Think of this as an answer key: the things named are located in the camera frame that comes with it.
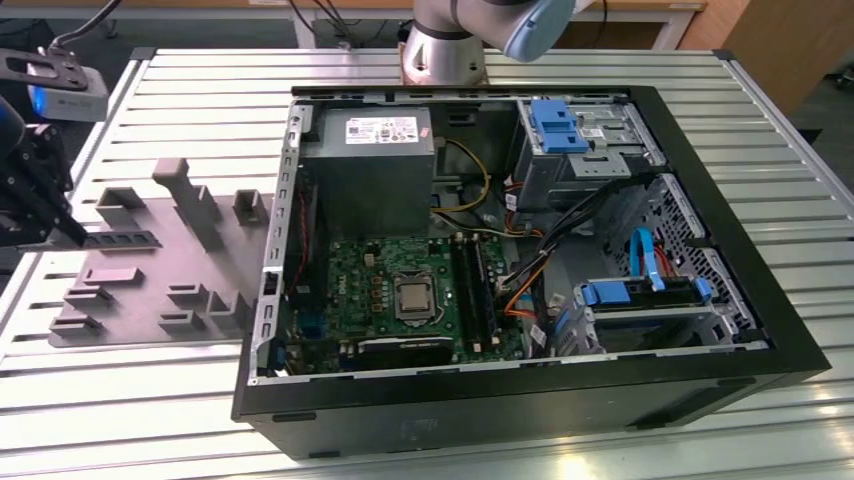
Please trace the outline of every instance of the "motherboard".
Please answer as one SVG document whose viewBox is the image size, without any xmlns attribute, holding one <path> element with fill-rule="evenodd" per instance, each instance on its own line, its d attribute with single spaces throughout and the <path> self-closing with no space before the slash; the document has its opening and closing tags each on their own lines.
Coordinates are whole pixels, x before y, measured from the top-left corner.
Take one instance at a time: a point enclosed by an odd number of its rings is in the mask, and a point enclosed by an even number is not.
<svg viewBox="0 0 854 480">
<path fill-rule="evenodd" d="M 298 316 L 311 373 L 523 358 L 491 295 L 507 271 L 498 237 L 338 241 L 328 262 L 326 312 Z"/>
</svg>

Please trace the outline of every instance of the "motherboard chip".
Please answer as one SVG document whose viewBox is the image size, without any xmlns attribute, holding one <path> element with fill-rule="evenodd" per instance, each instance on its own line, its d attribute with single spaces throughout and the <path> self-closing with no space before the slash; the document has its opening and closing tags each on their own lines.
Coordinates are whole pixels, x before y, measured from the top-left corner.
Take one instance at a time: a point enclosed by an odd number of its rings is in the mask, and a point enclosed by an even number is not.
<svg viewBox="0 0 854 480">
<path fill-rule="evenodd" d="M 430 308 L 430 293 L 427 285 L 416 283 L 400 285 L 400 310 L 404 312 L 419 312 Z"/>
<path fill-rule="evenodd" d="M 395 318 L 410 327 L 435 320 L 434 279 L 430 271 L 395 274 Z"/>
</svg>

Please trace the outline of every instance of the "black bezel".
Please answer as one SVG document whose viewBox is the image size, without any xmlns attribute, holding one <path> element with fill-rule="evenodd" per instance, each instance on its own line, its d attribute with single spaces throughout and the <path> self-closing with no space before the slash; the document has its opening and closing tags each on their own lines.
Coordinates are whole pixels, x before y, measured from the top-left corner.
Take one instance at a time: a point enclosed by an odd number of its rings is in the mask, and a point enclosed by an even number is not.
<svg viewBox="0 0 854 480">
<path fill-rule="evenodd" d="M 312 381 L 306 383 L 247 386 L 250 336 L 243 346 L 232 416 L 311 412 L 351 408 L 447 401 L 498 395 L 516 395 L 555 390 L 718 379 L 750 382 L 761 375 L 777 375 L 775 386 L 795 383 L 830 368 L 782 287 L 747 236 L 729 203 L 714 183 L 694 148 L 670 113 L 658 91 L 638 86 L 519 86 L 519 87 L 299 87 L 295 97 L 318 97 L 318 102 L 342 94 L 360 96 L 380 93 L 394 101 L 399 92 L 466 92 L 487 95 L 562 93 L 623 94 L 635 104 L 647 128 L 667 157 L 701 221 L 710 233 L 711 244 L 721 253 L 746 303 L 759 320 L 771 348 L 731 353 L 710 353 L 682 357 L 638 356 L 617 361 L 549 365 L 476 372 L 416 375 L 372 379 Z"/>
</svg>

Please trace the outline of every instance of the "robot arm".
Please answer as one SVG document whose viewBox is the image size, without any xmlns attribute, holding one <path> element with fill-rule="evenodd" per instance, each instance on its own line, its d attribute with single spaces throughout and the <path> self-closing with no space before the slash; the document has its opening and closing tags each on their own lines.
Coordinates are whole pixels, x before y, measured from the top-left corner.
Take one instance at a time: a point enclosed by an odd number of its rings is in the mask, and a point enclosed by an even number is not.
<svg viewBox="0 0 854 480">
<path fill-rule="evenodd" d="M 537 60 L 561 37 L 574 7 L 575 0 L 416 0 L 403 54 L 407 80 L 476 84 L 486 75 L 483 42 L 520 62 Z"/>
</svg>

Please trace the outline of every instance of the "metal table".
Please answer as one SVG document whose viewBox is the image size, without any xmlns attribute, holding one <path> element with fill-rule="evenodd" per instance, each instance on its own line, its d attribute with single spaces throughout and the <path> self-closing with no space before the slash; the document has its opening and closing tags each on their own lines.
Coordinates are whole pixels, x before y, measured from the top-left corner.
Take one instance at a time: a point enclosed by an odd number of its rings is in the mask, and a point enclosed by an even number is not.
<svg viewBox="0 0 854 480">
<path fill-rule="evenodd" d="M 84 254 L 28 254 L 0 301 L 0 476 L 850 478 L 854 202 L 741 66 L 653 51 L 554 52 L 533 65 L 491 53 L 487 63 L 494 84 L 661 89 L 834 369 L 678 429 L 298 464 L 230 419 L 236 342 L 48 345 Z M 100 222 L 106 187 L 167 196 L 148 179 L 156 157 L 187 157 L 214 194 L 272 191 L 290 87 L 398 76 L 391 50 L 160 50 L 131 61 L 75 165 L 77 218 Z"/>
</svg>

